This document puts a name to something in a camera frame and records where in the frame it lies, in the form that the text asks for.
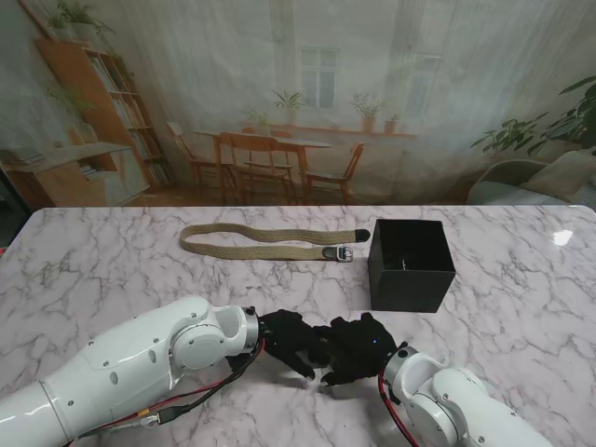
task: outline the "khaki fabric belt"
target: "khaki fabric belt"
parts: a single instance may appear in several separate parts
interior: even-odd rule
[[[292,247],[287,245],[222,247],[219,245],[189,242],[190,236],[208,233],[239,233],[258,242],[282,242],[285,240],[301,240],[316,245],[336,245],[351,242],[365,242],[371,236],[368,230],[346,231],[312,231],[299,229],[259,230],[237,223],[208,223],[190,225],[180,233],[180,246],[186,251],[221,259],[266,259],[290,261],[352,261],[352,249],[349,247]]]

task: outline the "black cube box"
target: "black cube box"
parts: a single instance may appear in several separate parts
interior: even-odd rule
[[[379,219],[368,264],[372,310],[437,312],[455,277],[439,221]]]

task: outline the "black belt tip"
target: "black belt tip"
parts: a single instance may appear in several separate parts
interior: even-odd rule
[[[356,242],[366,242],[371,237],[369,230],[356,230]]]

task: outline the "windowsill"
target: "windowsill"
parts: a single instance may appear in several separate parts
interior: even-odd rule
[[[384,132],[363,132],[362,130],[354,129],[331,129],[331,128],[309,128],[305,126],[294,126],[292,124],[269,124],[269,127],[276,129],[296,129],[296,130],[307,130],[316,132],[327,132],[336,134],[348,134],[348,135],[371,135],[373,137],[397,137],[397,138],[416,138],[416,135],[412,133],[384,133]]]

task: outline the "white marble surface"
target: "white marble surface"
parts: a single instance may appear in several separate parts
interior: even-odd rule
[[[369,307],[368,244],[352,264],[242,262],[188,253],[177,236],[216,221],[373,230],[379,217],[442,220],[458,273],[437,314],[375,313],[396,341],[469,367],[554,445],[596,445],[596,215],[577,207],[42,210],[0,260],[0,397],[52,373],[98,333],[190,293],[262,314],[293,309],[313,324],[355,318]],[[226,373],[219,365],[194,380]],[[74,444],[116,445],[405,443],[373,381],[321,390],[262,355],[173,424]]]

